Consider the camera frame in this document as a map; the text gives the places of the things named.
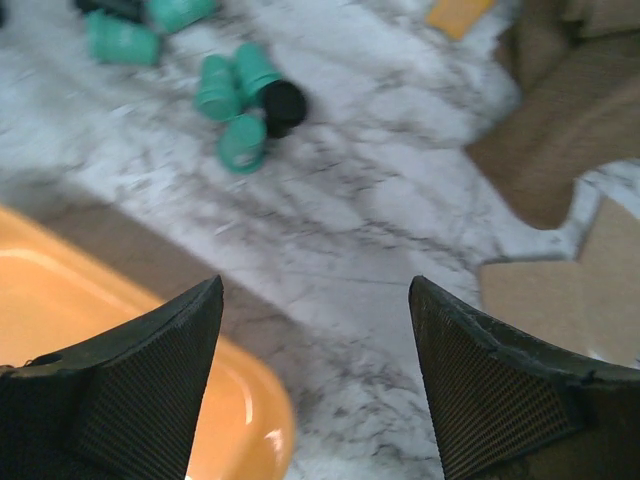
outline brown cardboard piece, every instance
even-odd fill
[[[605,199],[578,261],[588,341],[628,365],[640,353],[640,222]]]
[[[584,318],[580,266],[575,262],[520,262],[480,270],[488,313],[545,342],[589,355],[582,335]]]
[[[610,363],[640,353],[640,222],[605,199],[578,262],[480,269],[485,310],[541,340]]]

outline black mesh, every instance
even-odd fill
[[[410,303],[447,480],[640,478],[640,372],[544,344],[423,278]]]
[[[183,480],[221,315],[217,279],[0,370],[0,478]]]

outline stacked cups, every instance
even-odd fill
[[[97,10],[87,15],[91,55],[104,63],[155,65],[160,37],[146,27]]]
[[[231,62],[220,55],[207,57],[202,64],[200,89],[196,94],[196,109],[218,122],[227,122],[240,115],[242,101],[235,85]]]
[[[264,163],[266,128],[262,119],[243,114],[234,118],[218,141],[218,157],[234,173],[252,173]]]
[[[167,33],[175,33],[216,9],[215,0],[150,0],[147,6],[153,22]]]
[[[247,102],[260,105],[261,92],[267,85],[282,78],[264,50],[255,43],[245,43],[236,51],[236,72]]]

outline brown cushion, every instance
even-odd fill
[[[583,38],[640,30],[640,1],[569,0],[563,18],[583,22]]]
[[[573,50],[467,151],[521,219],[557,228],[576,177],[640,156],[638,125],[640,35],[606,37]]]
[[[565,0],[525,0],[515,25],[516,80],[531,90],[566,58],[572,37],[562,22]]]

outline marble tile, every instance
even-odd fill
[[[490,51],[518,2],[458,44],[424,25],[431,3],[226,2],[168,39],[157,69],[96,65],[65,0],[12,2],[0,33],[0,201],[67,226],[123,212],[236,285],[227,331],[296,405],[289,479],[441,478],[411,278],[477,305],[478,265],[571,258],[600,194],[640,215],[634,162],[581,179],[560,230],[511,215],[461,147],[517,105]],[[263,170],[236,177],[213,155],[221,127],[191,102],[202,58],[246,40],[267,46],[313,114],[270,145]]]

